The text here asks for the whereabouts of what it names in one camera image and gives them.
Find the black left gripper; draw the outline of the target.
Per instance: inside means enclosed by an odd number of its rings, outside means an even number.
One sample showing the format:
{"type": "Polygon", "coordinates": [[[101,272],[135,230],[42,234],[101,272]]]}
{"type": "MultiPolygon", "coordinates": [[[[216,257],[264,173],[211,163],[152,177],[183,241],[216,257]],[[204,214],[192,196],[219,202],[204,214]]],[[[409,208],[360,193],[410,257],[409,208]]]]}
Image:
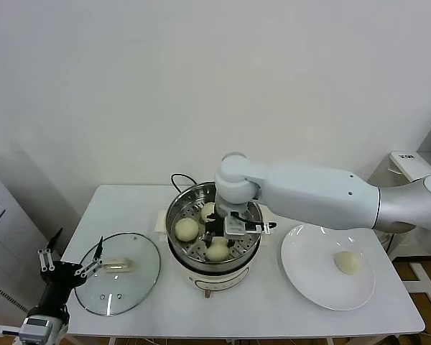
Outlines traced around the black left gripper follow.
{"type": "Polygon", "coordinates": [[[37,313],[65,311],[71,291],[83,285],[87,277],[94,274],[102,265],[103,237],[96,246],[91,262],[86,266],[70,262],[53,262],[52,253],[62,231],[63,228],[60,228],[49,240],[47,246],[37,251],[40,269],[47,270],[40,273],[46,286],[40,301],[34,307],[34,311],[37,313]]]}

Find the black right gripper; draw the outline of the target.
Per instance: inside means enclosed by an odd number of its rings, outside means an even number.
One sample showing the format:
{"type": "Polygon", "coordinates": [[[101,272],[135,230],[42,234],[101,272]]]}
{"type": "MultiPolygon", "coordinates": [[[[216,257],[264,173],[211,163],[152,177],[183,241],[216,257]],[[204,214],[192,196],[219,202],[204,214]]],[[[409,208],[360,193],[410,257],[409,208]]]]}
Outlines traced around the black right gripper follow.
{"type": "Polygon", "coordinates": [[[206,221],[205,234],[202,236],[202,240],[207,247],[210,247],[213,237],[224,237],[224,218],[220,217],[218,214],[211,213],[206,216],[206,221]]]}

